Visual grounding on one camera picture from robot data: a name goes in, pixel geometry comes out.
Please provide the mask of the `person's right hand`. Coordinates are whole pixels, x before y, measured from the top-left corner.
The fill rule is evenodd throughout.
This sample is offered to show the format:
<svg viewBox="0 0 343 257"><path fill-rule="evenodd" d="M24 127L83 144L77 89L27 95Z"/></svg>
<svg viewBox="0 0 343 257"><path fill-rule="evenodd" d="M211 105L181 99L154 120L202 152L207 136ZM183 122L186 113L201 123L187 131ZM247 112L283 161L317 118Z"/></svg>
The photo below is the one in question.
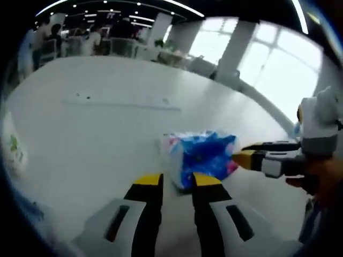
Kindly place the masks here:
<svg viewBox="0 0 343 257"><path fill-rule="evenodd" d="M315 198L324 205L333 202L338 191L338 183L342 180L342 160L335 157L326 160L309 159L305 171L318 180Z"/></svg>

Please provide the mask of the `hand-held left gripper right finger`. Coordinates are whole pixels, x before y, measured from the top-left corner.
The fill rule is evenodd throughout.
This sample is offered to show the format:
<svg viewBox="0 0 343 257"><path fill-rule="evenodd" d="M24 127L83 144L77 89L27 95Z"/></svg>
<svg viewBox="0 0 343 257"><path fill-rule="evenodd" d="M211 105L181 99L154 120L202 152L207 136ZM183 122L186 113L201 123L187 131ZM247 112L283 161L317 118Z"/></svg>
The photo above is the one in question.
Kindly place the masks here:
<svg viewBox="0 0 343 257"><path fill-rule="evenodd" d="M233 199L220 180L195 172L192 182L202 256L293 256L302 247L273 232L259 212Z"/></svg>

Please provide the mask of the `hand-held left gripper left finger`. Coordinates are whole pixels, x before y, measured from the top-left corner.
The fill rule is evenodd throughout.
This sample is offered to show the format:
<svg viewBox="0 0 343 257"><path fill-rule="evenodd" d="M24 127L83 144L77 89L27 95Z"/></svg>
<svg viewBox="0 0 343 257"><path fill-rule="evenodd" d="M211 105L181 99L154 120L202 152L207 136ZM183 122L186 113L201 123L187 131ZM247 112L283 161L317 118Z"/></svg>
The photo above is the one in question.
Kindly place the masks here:
<svg viewBox="0 0 343 257"><path fill-rule="evenodd" d="M93 214L74 242L84 256L154 256L162 202L163 174L145 175Z"/></svg>

